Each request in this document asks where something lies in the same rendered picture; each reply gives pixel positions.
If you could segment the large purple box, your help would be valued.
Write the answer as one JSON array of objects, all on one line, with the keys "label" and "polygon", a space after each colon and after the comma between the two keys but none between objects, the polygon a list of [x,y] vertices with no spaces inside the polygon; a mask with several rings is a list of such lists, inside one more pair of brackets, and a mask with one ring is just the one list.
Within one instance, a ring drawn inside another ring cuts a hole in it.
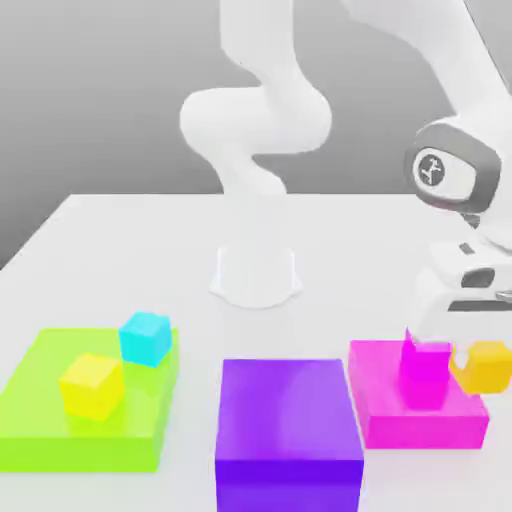
[{"label": "large purple box", "polygon": [[363,469],[341,360],[224,360],[217,512],[358,512]]}]

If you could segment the large magenta box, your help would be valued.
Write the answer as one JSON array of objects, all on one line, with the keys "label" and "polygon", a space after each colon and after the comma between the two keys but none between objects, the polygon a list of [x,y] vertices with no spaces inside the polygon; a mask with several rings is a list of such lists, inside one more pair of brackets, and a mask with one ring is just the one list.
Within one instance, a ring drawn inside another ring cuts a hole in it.
[{"label": "large magenta box", "polygon": [[398,379],[403,341],[350,342],[348,372],[365,447],[380,450],[481,448],[489,414],[481,398],[467,395],[451,373],[440,409],[407,407]]}]

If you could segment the small orange cube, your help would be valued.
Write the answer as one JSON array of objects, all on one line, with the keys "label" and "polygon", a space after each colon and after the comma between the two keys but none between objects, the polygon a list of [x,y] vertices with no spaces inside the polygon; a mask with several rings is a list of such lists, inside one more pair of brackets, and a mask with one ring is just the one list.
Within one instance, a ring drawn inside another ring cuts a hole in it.
[{"label": "small orange cube", "polygon": [[449,369],[467,395],[503,393],[512,379],[512,350],[500,341],[477,341],[467,350],[464,367],[457,364],[453,348]]}]

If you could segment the small cyan cube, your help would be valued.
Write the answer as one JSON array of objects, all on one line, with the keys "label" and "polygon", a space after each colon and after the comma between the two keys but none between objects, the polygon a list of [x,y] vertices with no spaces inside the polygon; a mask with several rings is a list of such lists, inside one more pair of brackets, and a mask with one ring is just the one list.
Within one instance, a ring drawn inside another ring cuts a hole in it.
[{"label": "small cyan cube", "polygon": [[136,312],[118,329],[125,362],[157,368],[172,347],[172,329],[167,316]]}]

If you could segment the large green box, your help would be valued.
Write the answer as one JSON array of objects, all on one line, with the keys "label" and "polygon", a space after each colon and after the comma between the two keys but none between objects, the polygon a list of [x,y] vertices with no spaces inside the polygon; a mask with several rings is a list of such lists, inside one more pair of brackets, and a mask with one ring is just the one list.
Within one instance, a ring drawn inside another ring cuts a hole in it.
[{"label": "large green box", "polygon": [[123,366],[125,395],[105,421],[68,415],[58,379],[81,354],[117,359],[114,328],[39,332],[0,392],[0,472],[155,472],[179,368],[179,337],[156,368]]}]

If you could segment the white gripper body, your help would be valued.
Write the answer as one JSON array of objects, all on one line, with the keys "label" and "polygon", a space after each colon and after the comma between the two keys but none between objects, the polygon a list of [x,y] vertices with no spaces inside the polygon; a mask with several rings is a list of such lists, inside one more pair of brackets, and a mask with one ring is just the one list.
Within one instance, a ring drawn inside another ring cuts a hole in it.
[{"label": "white gripper body", "polygon": [[413,337],[419,341],[471,345],[512,343],[512,298],[492,292],[448,288],[422,290],[413,300]]}]

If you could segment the small yellow cube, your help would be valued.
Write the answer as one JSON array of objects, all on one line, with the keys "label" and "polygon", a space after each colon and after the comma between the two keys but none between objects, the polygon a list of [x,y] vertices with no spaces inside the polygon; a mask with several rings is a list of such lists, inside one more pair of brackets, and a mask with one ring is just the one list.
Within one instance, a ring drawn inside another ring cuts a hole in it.
[{"label": "small yellow cube", "polygon": [[58,386],[68,415],[105,421],[124,396],[122,363],[83,353],[59,377]]}]

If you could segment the small magenta cube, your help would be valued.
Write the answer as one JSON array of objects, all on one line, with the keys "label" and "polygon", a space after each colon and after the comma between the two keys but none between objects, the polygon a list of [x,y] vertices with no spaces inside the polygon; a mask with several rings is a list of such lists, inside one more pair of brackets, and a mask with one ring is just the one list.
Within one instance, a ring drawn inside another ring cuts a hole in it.
[{"label": "small magenta cube", "polygon": [[399,364],[399,391],[408,408],[438,410],[450,381],[450,343],[420,342],[405,332]]}]

